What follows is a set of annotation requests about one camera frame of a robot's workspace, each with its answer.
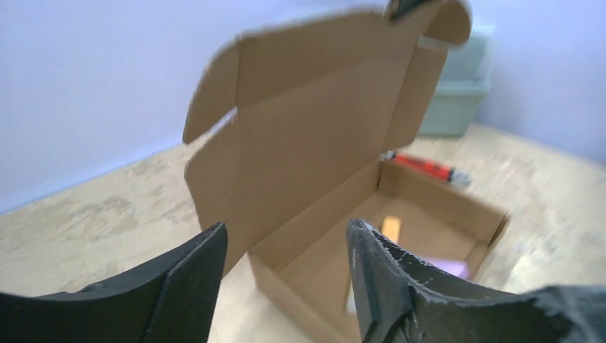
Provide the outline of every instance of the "light blue wall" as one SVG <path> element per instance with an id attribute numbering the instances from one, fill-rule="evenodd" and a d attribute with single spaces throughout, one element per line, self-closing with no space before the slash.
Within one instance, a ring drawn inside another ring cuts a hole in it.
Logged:
<path id="1" fill-rule="evenodd" d="M 179 143 L 212 53 L 298 6 L 381 0 L 0 1 L 0 213 Z M 472 0 L 496 24 L 479 119 L 606 161 L 602 0 Z"/>

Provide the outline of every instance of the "green container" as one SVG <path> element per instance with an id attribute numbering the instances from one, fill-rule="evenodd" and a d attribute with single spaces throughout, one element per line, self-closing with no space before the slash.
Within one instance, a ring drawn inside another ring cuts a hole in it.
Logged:
<path id="1" fill-rule="evenodd" d="M 488 42 L 492 28 L 474 29 L 462 48 L 448 53 L 419 135 L 462 136 L 490 90 Z"/>

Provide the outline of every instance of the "marble countertop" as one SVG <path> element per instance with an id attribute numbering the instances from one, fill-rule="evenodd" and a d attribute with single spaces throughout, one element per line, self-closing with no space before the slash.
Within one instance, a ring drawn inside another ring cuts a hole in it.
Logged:
<path id="1" fill-rule="evenodd" d="M 0 289 L 76 291 L 185 242 L 200 228 L 178 146 L 0 217 Z M 606 167 L 475 124 L 406 151 L 473 176 L 466 192 L 512 221 L 480 284 L 525 292 L 606 283 Z M 310 342 L 254 285 L 243 259 L 222 283 L 210 342 Z"/>

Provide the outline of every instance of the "open cardboard box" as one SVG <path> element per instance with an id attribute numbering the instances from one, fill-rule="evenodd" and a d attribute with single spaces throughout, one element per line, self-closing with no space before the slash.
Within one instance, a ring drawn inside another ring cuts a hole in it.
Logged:
<path id="1" fill-rule="evenodd" d="M 379 161 L 415 138 L 444 45 L 464 43 L 470 27 L 457 0 L 427 1 L 396 23 L 351 11 L 243 36 L 198 85 L 186 143 L 237 108 L 186 167 L 200 224 L 226 222 L 224 273 L 248 252 L 258 287 L 318 342 L 359 342 L 344 309 L 349 218 L 378 227 L 398 216 L 402 247 L 465 260 L 472 274 L 502 234 L 503 211 Z"/>

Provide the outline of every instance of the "red marker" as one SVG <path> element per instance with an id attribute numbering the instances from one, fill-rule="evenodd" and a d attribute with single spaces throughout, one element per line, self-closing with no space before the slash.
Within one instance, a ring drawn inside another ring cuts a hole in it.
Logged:
<path id="1" fill-rule="evenodd" d="M 469 174 L 456 170 L 450 166 L 445 166 L 435 161 L 427 159 L 420 159 L 406 154 L 401 154 L 397 151 L 388 151 L 382 155 L 382 159 L 392 160 L 398 164 L 412 167 L 424 174 L 431 175 L 444 182 L 454 184 L 460 187 L 467 187 L 470 185 L 472 179 Z"/>

